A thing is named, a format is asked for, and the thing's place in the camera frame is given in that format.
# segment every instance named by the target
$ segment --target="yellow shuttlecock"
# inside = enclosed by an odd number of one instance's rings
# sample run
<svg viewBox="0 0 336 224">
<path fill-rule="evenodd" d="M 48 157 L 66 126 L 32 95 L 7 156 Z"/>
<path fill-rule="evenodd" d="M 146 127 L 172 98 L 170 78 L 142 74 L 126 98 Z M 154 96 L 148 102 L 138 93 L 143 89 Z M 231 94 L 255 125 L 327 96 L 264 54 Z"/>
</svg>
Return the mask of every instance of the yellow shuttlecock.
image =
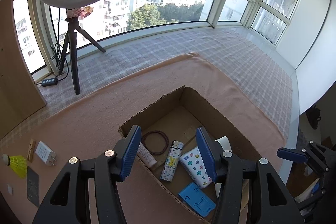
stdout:
<svg viewBox="0 0 336 224">
<path fill-rule="evenodd" d="M 23 156 L 11 156 L 2 154 L 2 160 L 9 166 L 21 179 L 27 176 L 27 162 Z"/>
</svg>

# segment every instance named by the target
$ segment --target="tripod leg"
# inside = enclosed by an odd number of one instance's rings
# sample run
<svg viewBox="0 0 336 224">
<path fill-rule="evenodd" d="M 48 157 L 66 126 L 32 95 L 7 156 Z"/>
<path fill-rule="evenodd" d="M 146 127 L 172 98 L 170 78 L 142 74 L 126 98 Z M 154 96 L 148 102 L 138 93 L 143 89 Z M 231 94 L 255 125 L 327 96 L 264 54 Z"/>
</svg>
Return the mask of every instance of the tripod leg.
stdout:
<svg viewBox="0 0 336 224">
<path fill-rule="evenodd" d="M 65 37 L 64 37 L 63 48 L 62 48 L 62 56 L 61 56 L 61 63 L 59 65 L 59 72 L 58 72 L 58 74 L 61 74 L 62 71 L 63 71 L 63 69 L 64 69 L 64 62 L 65 62 L 65 58 L 66 58 L 66 55 L 67 55 L 68 44 L 69 44 L 69 32 L 67 31 L 67 33 L 65 34 Z"/>
<path fill-rule="evenodd" d="M 106 50 L 101 47 L 101 45 L 97 41 L 95 41 L 84 29 L 77 27 L 76 30 L 81 33 L 82 36 L 90 41 L 94 46 L 96 46 L 100 51 L 102 51 L 103 53 L 106 52 Z"/>
<path fill-rule="evenodd" d="M 69 31 L 69 42 L 70 42 L 70 63 L 71 63 L 71 74 L 73 88 L 76 94 L 80 94 L 79 78 L 78 78 L 78 66 L 77 66 L 77 33 L 74 31 Z"/>
</svg>

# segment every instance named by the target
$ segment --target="silver bolt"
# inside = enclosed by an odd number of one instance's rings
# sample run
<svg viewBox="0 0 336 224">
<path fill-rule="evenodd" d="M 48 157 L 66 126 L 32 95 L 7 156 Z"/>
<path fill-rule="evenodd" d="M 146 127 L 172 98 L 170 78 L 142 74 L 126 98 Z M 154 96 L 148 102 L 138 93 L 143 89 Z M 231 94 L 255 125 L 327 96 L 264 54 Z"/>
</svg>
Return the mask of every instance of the silver bolt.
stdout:
<svg viewBox="0 0 336 224">
<path fill-rule="evenodd" d="M 224 152 L 223 152 L 223 156 L 224 156 L 225 158 L 230 158 L 230 157 L 232 157 L 232 152 L 231 152 L 231 151 L 224 151 Z"/>
<path fill-rule="evenodd" d="M 105 156 L 106 157 L 112 157 L 114 155 L 114 151 L 113 150 L 107 150 L 106 152 L 105 152 Z"/>
<path fill-rule="evenodd" d="M 260 162 L 261 164 L 268 164 L 268 160 L 265 159 L 265 158 L 260 158 L 259 162 Z"/>
<path fill-rule="evenodd" d="M 78 159 L 76 157 L 72 157 L 72 158 L 70 158 L 69 162 L 71 164 L 75 164 L 76 162 L 78 162 Z"/>
</svg>

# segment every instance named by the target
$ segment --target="lighter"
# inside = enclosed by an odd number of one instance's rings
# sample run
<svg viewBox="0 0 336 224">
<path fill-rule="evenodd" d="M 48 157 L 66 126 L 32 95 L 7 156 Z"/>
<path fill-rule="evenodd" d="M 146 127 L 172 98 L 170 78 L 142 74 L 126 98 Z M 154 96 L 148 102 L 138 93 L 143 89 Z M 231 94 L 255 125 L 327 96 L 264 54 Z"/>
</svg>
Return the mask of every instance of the lighter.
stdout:
<svg viewBox="0 0 336 224">
<path fill-rule="evenodd" d="M 183 143 L 179 141 L 172 142 L 160 179 L 167 181 L 173 180 L 177 164 L 182 154 L 182 148 Z"/>
</svg>

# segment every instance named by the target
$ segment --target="brown cord loop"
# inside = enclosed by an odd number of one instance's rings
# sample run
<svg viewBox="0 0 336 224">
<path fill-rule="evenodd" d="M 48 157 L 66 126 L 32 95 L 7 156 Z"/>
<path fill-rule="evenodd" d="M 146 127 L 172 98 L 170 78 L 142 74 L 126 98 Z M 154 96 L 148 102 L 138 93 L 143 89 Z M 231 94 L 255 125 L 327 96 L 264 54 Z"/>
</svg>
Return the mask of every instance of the brown cord loop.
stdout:
<svg viewBox="0 0 336 224">
<path fill-rule="evenodd" d="M 153 152 L 153 151 L 150 151 L 150 150 L 148 149 L 148 147 L 146 146 L 146 138 L 147 138 L 149 135 L 153 134 L 153 133 L 156 133 L 156 134 L 161 135 L 161 136 L 164 138 L 165 142 L 166 142 L 166 145 L 165 145 L 164 149 L 162 149 L 160 152 Z M 168 136 L 167 136 L 164 132 L 162 132 L 162 131 L 160 131 L 160 130 L 153 130 L 153 131 L 147 132 L 145 135 L 142 136 L 142 138 L 141 138 L 141 142 L 142 142 L 143 146 L 144 146 L 144 147 L 145 147 L 145 148 L 146 148 L 152 155 L 161 155 L 161 154 L 163 154 L 163 153 L 166 151 L 166 149 L 168 148 L 168 146 L 169 146 L 169 139 L 168 139 Z"/>
</svg>

